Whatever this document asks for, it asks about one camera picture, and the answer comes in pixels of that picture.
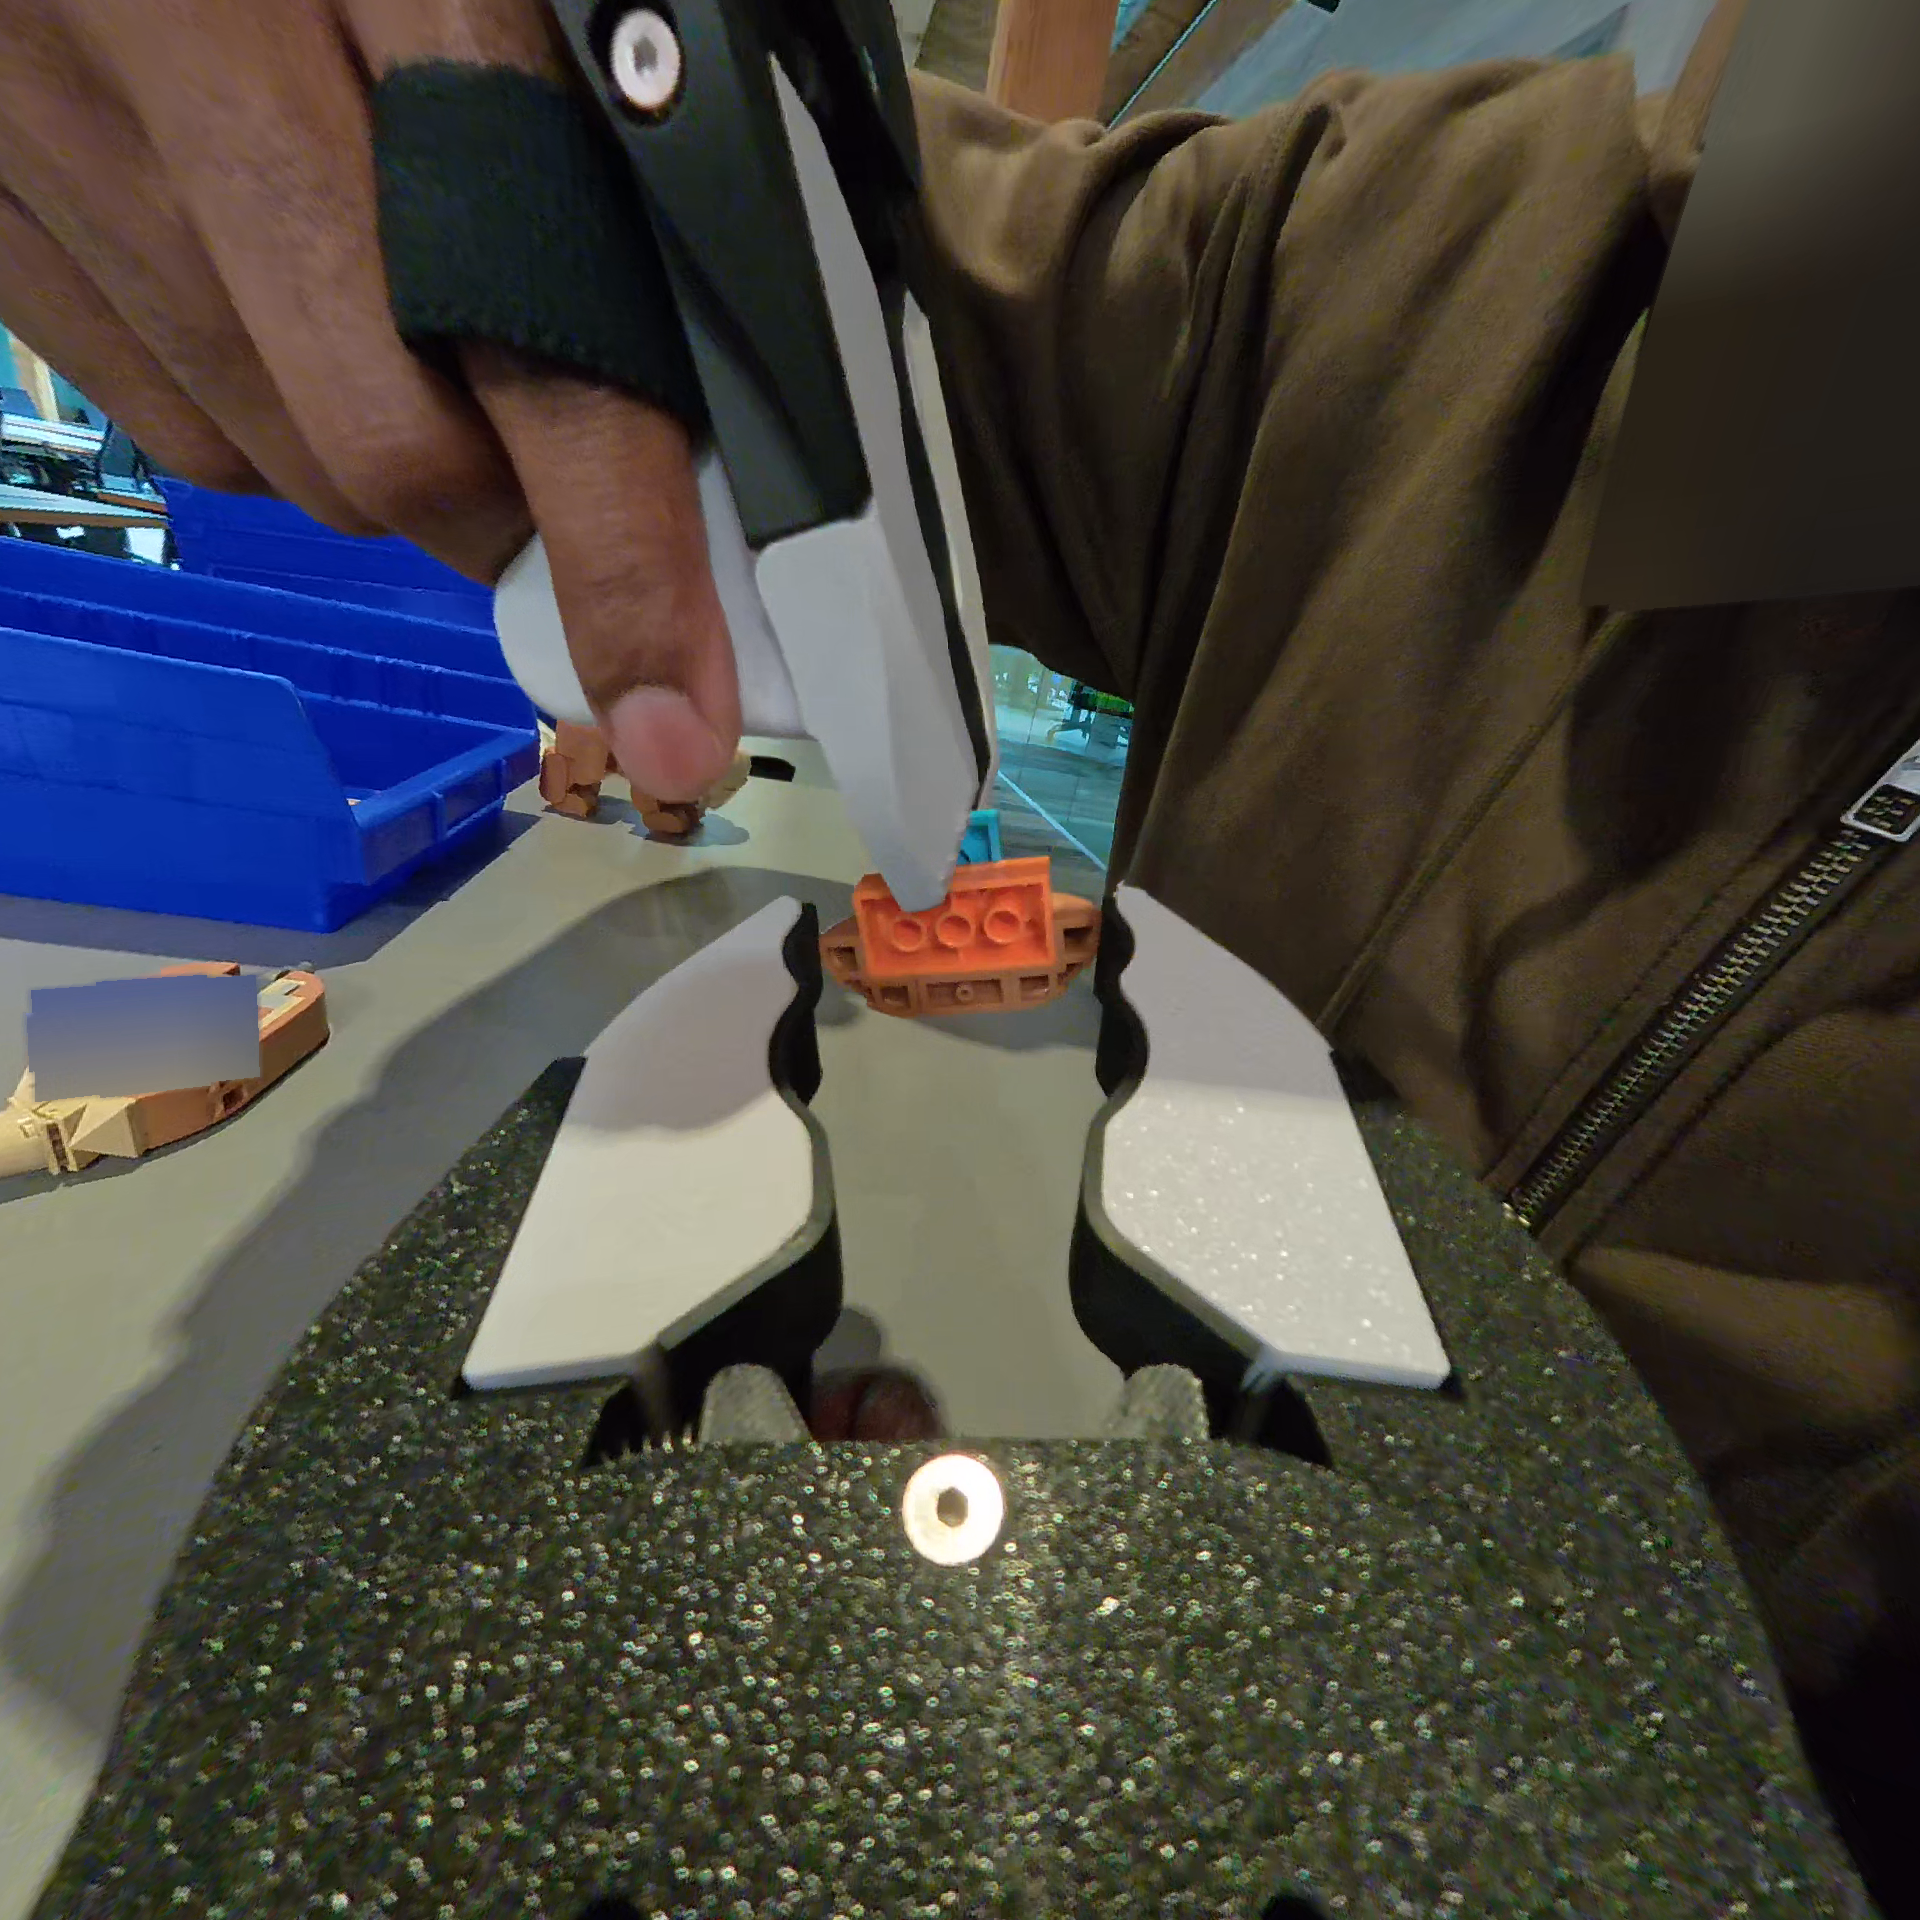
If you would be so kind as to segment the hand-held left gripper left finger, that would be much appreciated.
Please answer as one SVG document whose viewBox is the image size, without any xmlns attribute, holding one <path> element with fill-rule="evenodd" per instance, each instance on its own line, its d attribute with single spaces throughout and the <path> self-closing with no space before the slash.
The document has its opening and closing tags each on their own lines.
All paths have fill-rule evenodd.
<svg viewBox="0 0 1920 1920">
<path fill-rule="evenodd" d="M 814 1267 L 794 1335 L 839 1317 L 838 1181 L 814 1098 L 814 907 L 776 896 L 593 1047 L 469 1338 L 475 1392 L 639 1383 L 662 1392 L 691 1338 L 787 1267 Z"/>
</svg>

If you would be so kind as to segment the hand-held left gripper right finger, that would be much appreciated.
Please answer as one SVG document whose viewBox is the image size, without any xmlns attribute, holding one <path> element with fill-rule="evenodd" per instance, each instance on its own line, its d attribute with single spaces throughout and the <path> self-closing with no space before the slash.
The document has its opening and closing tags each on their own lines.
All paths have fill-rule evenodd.
<svg viewBox="0 0 1920 1920">
<path fill-rule="evenodd" d="M 1077 1321 L 1135 1285 L 1223 1383 L 1446 1388 L 1430 1290 L 1326 1041 L 1143 887 L 1098 926 Z"/>
</svg>

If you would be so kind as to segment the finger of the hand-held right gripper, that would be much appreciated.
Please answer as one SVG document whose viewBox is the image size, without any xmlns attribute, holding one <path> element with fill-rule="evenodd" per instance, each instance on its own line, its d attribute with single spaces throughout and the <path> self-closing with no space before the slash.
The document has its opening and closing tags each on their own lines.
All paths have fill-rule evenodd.
<svg viewBox="0 0 1920 1920">
<path fill-rule="evenodd" d="M 959 714 L 938 569 L 908 474 L 916 405 L 901 399 L 893 337 L 831 145 L 783 70 L 776 103 L 868 461 L 868 504 L 767 542 L 754 554 L 754 592 L 875 875 L 901 907 L 937 907 L 982 797 L 982 759 Z"/>
<path fill-rule="evenodd" d="M 957 422 L 945 422 L 945 387 L 938 387 L 938 349 L 937 349 L 937 324 L 919 318 L 916 298 L 901 298 L 901 361 L 908 361 L 908 392 L 916 392 L 926 474 L 938 492 L 957 615 L 969 638 L 969 696 L 976 696 L 976 728 L 982 728 L 976 806 L 994 806 L 994 777 L 1003 777 L 994 646 L 987 646 L 976 522 L 969 522 L 969 484 L 959 484 Z"/>
</svg>

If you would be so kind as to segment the orange brown toy brick assembly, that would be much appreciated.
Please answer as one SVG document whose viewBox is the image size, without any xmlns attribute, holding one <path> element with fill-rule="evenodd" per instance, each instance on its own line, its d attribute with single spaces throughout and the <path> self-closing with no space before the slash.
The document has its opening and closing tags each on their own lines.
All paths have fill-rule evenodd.
<svg viewBox="0 0 1920 1920">
<path fill-rule="evenodd" d="M 888 1016 L 1033 1014 L 1098 958 L 1098 898 L 1056 896 L 1048 855 L 969 858 L 938 907 L 882 875 L 824 926 L 824 976 Z"/>
</svg>

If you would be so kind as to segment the person's right forearm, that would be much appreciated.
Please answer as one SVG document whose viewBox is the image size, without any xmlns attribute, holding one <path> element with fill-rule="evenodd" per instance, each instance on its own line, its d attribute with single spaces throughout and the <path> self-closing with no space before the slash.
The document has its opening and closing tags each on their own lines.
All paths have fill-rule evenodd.
<svg viewBox="0 0 1920 1920">
<path fill-rule="evenodd" d="M 1624 58 L 1117 134 L 908 92 L 987 638 L 1143 712 L 1505 615 L 1705 145 Z"/>
</svg>

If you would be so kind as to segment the grey desk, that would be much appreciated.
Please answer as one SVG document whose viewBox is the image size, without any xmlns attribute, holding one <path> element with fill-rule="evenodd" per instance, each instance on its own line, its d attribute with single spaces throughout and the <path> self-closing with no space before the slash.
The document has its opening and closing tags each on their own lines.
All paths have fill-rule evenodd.
<svg viewBox="0 0 1920 1920">
<path fill-rule="evenodd" d="M 298 1335 L 433 1178 L 623 999 L 776 896 L 851 912 L 868 865 L 801 740 L 695 850 L 522 789 L 502 834 L 301 942 L 9 898 L 9 1089 L 33 988 L 170 958 L 319 966 L 329 1047 L 239 1126 L 0 1212 L 0 1878 L 33 1915 L 116 1720 L 155 1584 Z M 824 999 L 824 1126 L 851 1317 L 831 1368 L 916 1368 L 957 1433 L 1085 1433 L 1117 1368 L 1077 1335 L 1064 1243 L 1090 1126 L 1090 988 L 1018 1016 L 875 1016 Z"/>
</svg>

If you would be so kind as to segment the person's right hand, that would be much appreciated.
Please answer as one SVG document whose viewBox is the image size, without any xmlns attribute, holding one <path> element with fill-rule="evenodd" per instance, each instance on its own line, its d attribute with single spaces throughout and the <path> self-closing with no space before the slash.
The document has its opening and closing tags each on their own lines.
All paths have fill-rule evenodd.
<svg viewBox="0 0 1920 1920">
<path fill-rule="evenodd" d="M 378 246 L 370 86 L 414 58 L 557 76 L 522 0 L 9 0 L 9 330 L 155 467 L 401 531 L 493 583 L 546 542 L 616 771 L 695 800 L 734 762 L 734 660 L 691 431 L 493 344 L 410 357 Z"/>
</svg>

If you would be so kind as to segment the small brown tan brick build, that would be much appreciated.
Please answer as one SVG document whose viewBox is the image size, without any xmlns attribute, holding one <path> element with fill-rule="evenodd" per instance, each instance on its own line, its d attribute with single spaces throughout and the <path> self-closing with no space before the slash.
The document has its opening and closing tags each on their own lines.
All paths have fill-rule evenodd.
<svg viewBox="0 0 1920 1920">
<path fill-rule="evenodd" d="M 593 822 L 605 782 L 631 789 L 639 826 L 653 842 L 691 842 L 711 806 L 721 806 L 749 782 L 754 759 L 734 759 L 703 797 L 662 800 L 639 777 L 616 771 L 614 740 L 593 723 L 539 728 L 539 800 L 554 812 Z"/>
</svg>

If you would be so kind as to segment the person's brown hoodie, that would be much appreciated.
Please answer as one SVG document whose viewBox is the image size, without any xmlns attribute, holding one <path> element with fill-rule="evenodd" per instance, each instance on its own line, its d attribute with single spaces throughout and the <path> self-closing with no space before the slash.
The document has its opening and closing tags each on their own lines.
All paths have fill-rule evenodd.
<svg viewBox="0 0 1920 1920">
<path fill-rule="evenodd" d="M 1158 646 L 1130 883 L 1262 966 L 1604 1317 L 1913 1915 L 1913 592 L 1487 646 Z"/>
</svg>

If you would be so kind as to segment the blue plastic bin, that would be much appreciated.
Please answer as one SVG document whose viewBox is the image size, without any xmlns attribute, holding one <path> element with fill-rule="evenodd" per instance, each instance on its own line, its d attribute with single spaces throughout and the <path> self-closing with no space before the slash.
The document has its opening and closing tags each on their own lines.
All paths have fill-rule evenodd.
<svg viewBox="0 0 1920 1920">
<path fill-rule="evenodd" d="M 232 583 L 232 581 L 138 567 L 138 560 L 94 560 L 94 554 L 33 546 L 33 542 L 0 542 L 0 583 L 11 597 L 33 592 L 33 597 L 66 597 L 66 602 L 100 602 L 100 610 L 153 610 L 153 615 L 363 652 L 363 660 L 433 666 L 482 682 L 505 682 L 522 696 L 502 660 L 502 638 L 475 626 L 442 626 L 442 615 L 279 592 L 279 583 Z"/>
<path fill-rule="evenodd" d="M 528 696 L 146 615 L 0 646 L 9 896 L 335 936 L 475 850 L 539 762 Z"/>
<path fill-rule="evenodd" d="M 182 569 L 485 597 L 485 583 L 459 581 L 410 542 L 349 542 L 269 492 L 212 492 L 170 474 L 155 477 L 155 492 Z"/>
</svg>

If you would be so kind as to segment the brown yellow toy brick model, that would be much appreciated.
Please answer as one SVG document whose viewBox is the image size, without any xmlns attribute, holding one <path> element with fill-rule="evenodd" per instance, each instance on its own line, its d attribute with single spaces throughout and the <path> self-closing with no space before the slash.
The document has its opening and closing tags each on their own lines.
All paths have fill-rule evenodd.
<svg viewBox="0 0 1920 1920">
<path fill-rule="evenodd" d="M 257 1069 L 182 1089 L 45 1098 L 33 1063 L 9 1089 L 0 1178 L 74 1178 L 105 1159 L 153 1159 L 219 1132 L 329 1047 L 329 988 L 311 966 L 257 976 Z"/>
</svg>

